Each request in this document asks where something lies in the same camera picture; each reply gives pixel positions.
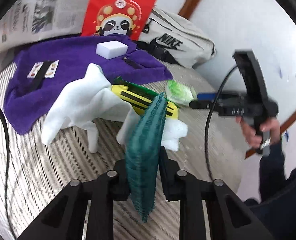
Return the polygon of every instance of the green mesh bag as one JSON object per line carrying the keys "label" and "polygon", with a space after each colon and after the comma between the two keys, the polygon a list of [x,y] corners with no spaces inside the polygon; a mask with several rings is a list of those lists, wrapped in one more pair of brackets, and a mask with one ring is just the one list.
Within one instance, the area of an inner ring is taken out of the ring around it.
{"label": "green mesh bag", "polygon": [[166,119],[164,93],[151,102],[126,146],[126,171],[130,198],[143,222],[154,208],[161,137]]}

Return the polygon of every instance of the striped fabric surface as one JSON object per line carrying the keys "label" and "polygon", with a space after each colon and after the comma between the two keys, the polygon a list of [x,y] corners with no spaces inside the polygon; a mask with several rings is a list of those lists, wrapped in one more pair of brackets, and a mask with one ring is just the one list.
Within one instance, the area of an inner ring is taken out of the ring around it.
{"label": "striped fabric surface", "polygon": [[[197,92],[213,88],[197,72],[178,65],[166,64],[174,78],[191,85]],[[5,90],[15,72],[15,64],[0,73],[0,107],[3,109]],[[156,82],[146,87],[164,91],[166,82]],[[188,125],[188,135],[180,140],[178,152],[168,151],[182,169],[198,179],[208,180],[204,158],[204,126],[208,111],[181,108],[179,119]],[[124,147],[115,137],[120,122],[96,119],[99,129],[99,151],[88,151],[86,132],[77,127],[61,130],[55,141],[45,146],[41,131],[45,116],[38,119],[26,135],[18,135],[8,123],[10,136],[10,169],[8,182],[8,211],[16,236],[19,236],[45,206],[72,179],[88,181],[110,170],[116,160],[124,158]],[[4,132],[0,121],[0,234],[12,239],[6,219],[4,184],[6,150]],[[237,191],[241,178],[241,163],[245,158],[246,144],[233,119],[214,115],[209,131],[210,163],[215,178],[222,178]],[[178,239],[179,202],[167,202],[157,176],[154,211],[148,222],[142,223],[130,200],[114,203],[115,239]]]}

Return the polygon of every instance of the red paper bag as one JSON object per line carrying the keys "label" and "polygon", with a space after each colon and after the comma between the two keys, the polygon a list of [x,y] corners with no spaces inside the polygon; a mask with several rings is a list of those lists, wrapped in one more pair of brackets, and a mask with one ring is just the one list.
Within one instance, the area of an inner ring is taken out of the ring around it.
{"label": "red paper bag", "polygon": [[156,0],[90,0],[81,36],[126,34],[138,40]]}

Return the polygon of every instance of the melamine sponge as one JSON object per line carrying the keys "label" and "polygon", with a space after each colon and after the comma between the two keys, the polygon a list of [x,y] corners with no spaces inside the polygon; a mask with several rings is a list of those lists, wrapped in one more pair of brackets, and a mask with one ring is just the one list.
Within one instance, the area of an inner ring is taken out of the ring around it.
{"label": "melamine sponge", "polygon": [[111,59],[125,55],[127,50],[128,46],[119,41],[108,41],[97,45],[96,54],[105,59]]}

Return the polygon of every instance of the white printed paper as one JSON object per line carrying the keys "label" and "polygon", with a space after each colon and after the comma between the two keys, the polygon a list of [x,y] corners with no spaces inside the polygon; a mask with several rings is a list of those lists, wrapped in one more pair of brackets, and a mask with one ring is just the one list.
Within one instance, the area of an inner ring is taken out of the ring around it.
{"label": "white printed paper", "polygon": [[18,0],[0,21],[0,52],[81,33],[89,0]]}

